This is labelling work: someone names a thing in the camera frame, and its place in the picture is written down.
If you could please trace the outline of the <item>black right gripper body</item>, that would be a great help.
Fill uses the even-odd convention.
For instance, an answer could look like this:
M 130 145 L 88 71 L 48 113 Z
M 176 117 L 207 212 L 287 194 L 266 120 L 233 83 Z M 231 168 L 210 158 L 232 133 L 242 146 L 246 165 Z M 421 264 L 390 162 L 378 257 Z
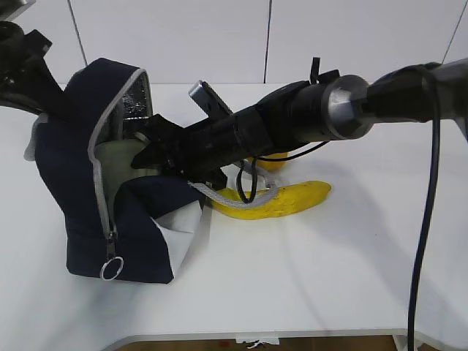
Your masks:
M 243 109 L 204 125 L 181 128 L 162 141 L 170 169 L 192 183 L 212 181 L 213 173 L 273 148 L 273 139 L 255 109 Z

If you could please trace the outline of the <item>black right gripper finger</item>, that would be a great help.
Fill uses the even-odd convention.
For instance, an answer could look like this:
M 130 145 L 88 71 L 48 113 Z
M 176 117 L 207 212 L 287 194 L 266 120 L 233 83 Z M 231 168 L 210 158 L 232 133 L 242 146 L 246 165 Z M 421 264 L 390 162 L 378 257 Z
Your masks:
M 134 156 L 131 167 L 134 169 L 170 169 L 172 167 L 171 153 L 164 144 L 149 144 Z
M 182 133 L 183 128 L 181 126 L 167 120 L 158 113 L 150 117 L 144 127 L 144 135 L 150 141 L 173 140 Z

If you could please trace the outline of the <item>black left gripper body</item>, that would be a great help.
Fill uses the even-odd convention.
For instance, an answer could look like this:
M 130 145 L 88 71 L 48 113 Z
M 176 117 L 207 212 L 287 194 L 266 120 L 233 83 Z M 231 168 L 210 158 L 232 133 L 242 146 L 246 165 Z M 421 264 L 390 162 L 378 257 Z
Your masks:
M 1 22 L 1 105 L 46 106 L 53 80 L 44 57 L 52 42 L 37 30 L 25 33 Z

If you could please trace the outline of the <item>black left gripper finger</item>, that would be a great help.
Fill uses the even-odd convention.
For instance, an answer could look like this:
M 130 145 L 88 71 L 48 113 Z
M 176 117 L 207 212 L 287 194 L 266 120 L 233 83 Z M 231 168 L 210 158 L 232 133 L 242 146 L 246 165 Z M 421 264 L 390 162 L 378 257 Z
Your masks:
M 26 106 L 63 121 L 77 121 L 79 107 L 61 89 L 43 59 L 21 69 L 21 95 Z

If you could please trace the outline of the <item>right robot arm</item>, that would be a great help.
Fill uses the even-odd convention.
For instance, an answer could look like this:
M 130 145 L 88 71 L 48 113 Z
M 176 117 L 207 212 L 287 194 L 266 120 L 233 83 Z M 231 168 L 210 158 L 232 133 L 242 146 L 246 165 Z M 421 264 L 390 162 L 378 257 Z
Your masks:
M 369 83 L 337 70 L 282 86 L 232 112 L 204 81 L 189 93 L 206 118 L 180 127 L 154 116 L 148 145 L 132 160 L 190 181 L 213 181 L 221 167 L 290 152 L 309 143 L 355 140 L 375 124 L 452 119 L 467 131 L 467 60 L 417 64 Z

